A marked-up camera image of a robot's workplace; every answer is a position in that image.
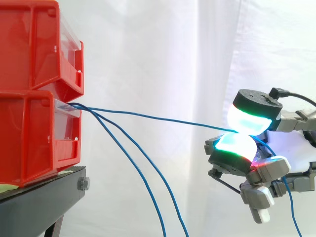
blue wire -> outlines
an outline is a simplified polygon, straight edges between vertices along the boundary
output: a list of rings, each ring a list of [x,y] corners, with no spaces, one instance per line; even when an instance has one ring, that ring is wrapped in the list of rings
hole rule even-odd
[[[164,223],[163,223],[163,220],[162,220],[162,216],[161,216],[161,213],[160,213],[160,210],[159,210],[159,207],[157,205],[157,202],[155,200],[155,197],[154,197],[154,194],[152,192],[152,190],[150,189],[149,187],[149,184],[144,176],[144,174],[142,173],[142,171],[140,170],[140,168],[137,166],[137,164],[135,163],[135,161],[132,159],[132,157],[128,154],[128,152],[125,150],[125,148],[121,145],[121,143],[116,139],[116,137],[113,135],[113,133],[105,126],[105,124],[100,120],[100,118],[96,115],[95,112],[93,112],[90,108],[82,105],[82,104],[79,104],[79,103],[69,103],[69,105],[77,105],[77,106],[80,106],[82,108],[85,108],[86,111],[92,113],[93,116],[95,116],[95,118],[99,121],[99,123],[103,126],[103,128],[108,132],[108,134],[112,137],[112,139],[116,142],[116,144],[121,148],[121,150],[125,153],[125,155],[128,157],[128,159],[130,160],[130,162],[132,162],[133,166],[135,167],[135,169],[138,171],[139,175],[142,177],[144,183],[145,183],[145,186],[150,194],[150,197],[152,198],[152,201],[154,203],[154,206],[155,206],[155,209],[156,209],[156,212],[158,214],[158,217],[159,217],[159,220],[160,220],[160,224],[161,224],[161,228],[162,228],[162,232],[163,232],[163,236],[166,237],[166,230],[165,230],[165,227],[164,227]]]
[[[189,125],[194,125],[194,126],[201,126],[201,127],[207,127],[207,128],[212,128],[212,129],[216,129],[216,130],[221,130],[221,131],[227,131],[227,132],[236,132],[234,130],[231,129],[226,129],[226,128],[221,128],[221,127],[214,127],[214,126],[210,126],[210,125],[206,125],[206,124],[202,124],[202,123],[195,123],[195,122],[187,122],[187,121],[182,121],[182,120],[176,120],[176,119],[170,119],[170,118],[160,118],[160,117],[154,117],[154,116],[150,116],[150,115],[144,115],[144,114],[138,114],[138,113],[134,113],[134,112],[128,112],[128,111],[115,111],[115,110],[105,110],[105,109],[99,109],[99,108],[92,108],[90,107],[91,110],[96,110],[96,111],[102,111],[102,112],[107,112],[107,113],[115,113],[115,114],[127,114],[127,115],[135,115],[135,116],[140,116],[140,117],[145,117],[145,118],[149,118],[149,119],[157,119],[157,120],[163,120],[163,121],[170,121],[170,122],[178,122],[178,123],[184,123],[184,124],[189,124]],[[263,141],[261,141],[260,139],[256,138],[255,136],[251,136],[254,140],[256,140],[257,142],[259,142],[260,144],[262,144],[263,146],[265,146],[271,153],[273,156],[276,156],[276,154],[274,153],[274,151]],[[295,220],[295,216],[294,216],[294,202],[293,202],[293,197],[292,197],[292,193],[291,190],[288,186],[288,183],[286,181],[285,176],[283,176],[283,181],[284,184],[286,186],[286,189],[288,191],[289,197],[290,197],[290,201],[291,201],[291,212],[292,212],[292,219],[295,225],[295,228],[297,230],[297,233],[299,234],[300,237],[302,237],[300,229],[296,223]]]
[[[85,108],[83,107],[77,107],[78,109],[82,109],[82,110],[86,110]],[[178,208],[178,205],[177,205],[177,202],[176,202],[176,199],[173,195],[173,192],[167,182],[167,180],[165,179],[164,175],[161,173],[161,171],[158,169],[158,167],[155,165],[155,163],[149,158],[149,156],[145,153],[145,151],[140,147],[140,145],[123,129],[121,128],[119,125],[117,125],[115,122],[103,117],[102,115],[98,114],[98,113],[95,113],[97,116],[99,116],[101,119],[105,120],[106,122],[109,122],[110,124],[114,125],[115,127],[117,127],[132,143],[134,143],[134,145],[141,151],[141,153],[147,158],[147,160],[150,162],[150,164],[154,167],[154,169],[156,170],[156,172],[159,174],[159,176],[162,178],[164,184],[166,185],[168,191],[169,191],[169,194],[171,196],[171,199],[172,199],[172,202],[173,202],[173,205],[174,205],[174,208],[176,209],[176,212],[177,212],[177,215],[178,215],[178,219],[181,223],[181,226],[183,228],[183,231],[186,235],[186,237],[189,237],[189,233],[187,231],[187,228],[182,220],[182,217],[181,217],[181,214],[180,214],[180,210]]]
[[[264,143],[263,141],[261,141],[260,139],[254,137],[254,136],[252,136],[252,138],[253,138],[254,140],[256,140],[257,142],[261,143],[262,145],[264,145],[264,146],[272,153],[272,155],[273,155],[274,157],[276,156],[275,152],[274,152],[266,143]],[[292,193],[291,193],[290,187],[288,186],[288,183],[287,183],[287,180],[286,180],[286,177],[285,177],[285,176],[282,177],[282,181],[284,182],[284,184],[285,184],[285,186],[286,186],[286,189],[287,189],[287,191],[288,191],[289,197],[290,197],[291,213],[292,213],[292,219],[293,219],[295,228],[296,228],[296,230],[297,230],[298,235],[299,235],[300,237],[302,237],[302,234],[301,234],[300,229],[299,229],[299,227],[298,227],[298,225],[297,225],[297,223],[296,223],[296,219],[295,219],[295,215],[294,215],[294,202],[293,202]]]
[[[231,130],[231,129],[214,127],[214,126],[210,126],[210,125],[206,125],[206,124],[202,124],[202,123],[187,122],[187,121],[170,119],[170,118],[160,118],[160,117],[154,117],[154,116],[150,116],[150,115],[143,115],[143,114],[138,114],[138,113],[134,113],[134,112],[127,112],[127,111],[105,110],[105,109],[92,108],[92,107],[89,107],[89,108],[91,110],[102,111],[102,112],[107,112],[107,113],[135,115],[135,116],[145,117],[145,118],[149,118],[149,119],[157,119],[157,120],[169,121],[169,122],[178,122],[178,123],[184,123],[184,124],[189,124],[189,125],[194,125],[194,126],[212,128],[212,129],[226,131],[226,132],[235,132],[234,130]]]

white backdrop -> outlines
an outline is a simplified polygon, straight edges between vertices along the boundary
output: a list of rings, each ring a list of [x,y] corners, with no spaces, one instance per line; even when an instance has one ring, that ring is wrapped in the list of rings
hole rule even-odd
[[[269,92],[278,86],[315,99],[312,0],[59,2],[84,42],[85,95],[78,101],[87,106],[227,126],[227,109],[240,88]],[[289,110],[309,107],[291,98],[282,102]],[[128,115],[107,117],[125,128],[165,175],[191,237],[297,236],[288,195],[276,199],[269,223],[257,225],[238,195],[208,177],[211,165],[203,144],[217,131]],[[148,178],[167,235],[184,236],[159,176],[124,136],[110,128]],[[285,138],[271,137],[276,152],[287,155],[293,167],[304,169],[309,160],[316,160],[309,146],[289,150]],[[297,160],[304,162],[294,165]],[[62,237],[162,236],[141,178],[86,113],[81,165],[87,166],[91,187],[65,215]],[[224,180],[238,187],[244,179]],[[303,236],[316,236],[316,194],[293,197]]]

glowing green light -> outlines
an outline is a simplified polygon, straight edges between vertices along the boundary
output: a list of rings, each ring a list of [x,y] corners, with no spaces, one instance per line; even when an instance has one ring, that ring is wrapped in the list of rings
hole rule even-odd
[[[257,136],[267,130],[271,119],[247,114],[234,105],[228,111],[227,120],[229,126],[237,132]]]
[[[240,133],[228,132],[221,137],[215,148],[222,151],[232,152],[253,161],[257,153],[255,141]]]

metal bolt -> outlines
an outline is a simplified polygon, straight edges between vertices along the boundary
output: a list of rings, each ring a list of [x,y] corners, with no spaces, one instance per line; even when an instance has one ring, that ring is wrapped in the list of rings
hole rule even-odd
[[[81,177],[78,180],[78,190],[87,191],[90,188],[90,179],[87,177]]]

stacked red bins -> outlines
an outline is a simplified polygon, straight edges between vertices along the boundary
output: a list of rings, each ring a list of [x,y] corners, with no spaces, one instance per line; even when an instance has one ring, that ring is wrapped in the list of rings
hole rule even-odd
[[[0,0],[0,184],[80,162],[83,44],[54,0]]]

